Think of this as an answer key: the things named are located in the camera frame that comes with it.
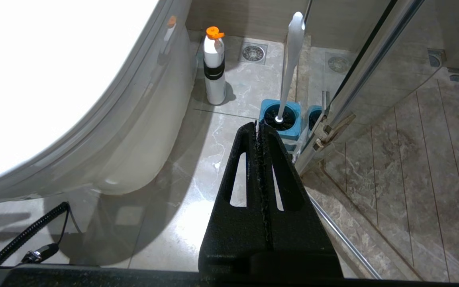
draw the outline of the metal rod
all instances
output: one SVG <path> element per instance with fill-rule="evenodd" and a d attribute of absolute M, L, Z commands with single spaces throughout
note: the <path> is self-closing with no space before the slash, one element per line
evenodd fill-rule
<path fill-rule="evenodd" d="M 371 276 L 373 276 L 374 279 L 382 279 L 380 274 L 371 266 L 371 264 L 366 260 L 366 258 L 362 255 L 362 253 L 353 245 L 353 243 L 346 237 L 346 235 L 339 229 L 337 224 L 330 218 L 330 216 L 327 214 L 327 212 L 316 202 L 316 200 L 308 193 L 309 199 L 311 200 L 311 203 L 315 207 L 316 211 L 324 218 L 324 220 L 327 222 L 327 224 L 333 229 L 335 234 L 343 241 L 343 243 L 350 249 L 352 254 L 357 257 L 357 259 L 362 263 L 362 265 L 368 270 L 369 273 L 371 273 Z"/>

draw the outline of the toilet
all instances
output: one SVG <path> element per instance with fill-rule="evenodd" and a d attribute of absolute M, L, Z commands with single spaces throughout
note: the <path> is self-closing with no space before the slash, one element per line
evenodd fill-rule
<path fill-rule="evenodd" d="M 0 3 L 0 202 L 155 178 L 195 78 L 190 4 Z"/>

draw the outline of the white bottle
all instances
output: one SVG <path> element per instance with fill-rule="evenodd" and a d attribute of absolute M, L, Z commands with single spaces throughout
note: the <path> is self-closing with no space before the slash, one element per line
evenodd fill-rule
<path fill-rule="evenodd" d="M 218 27 L 206 29 L 203 43 L 204 82 L 206 97 L 212 105 L 220 105 L 226 98 L 224 77 L 224 33 Z"/>

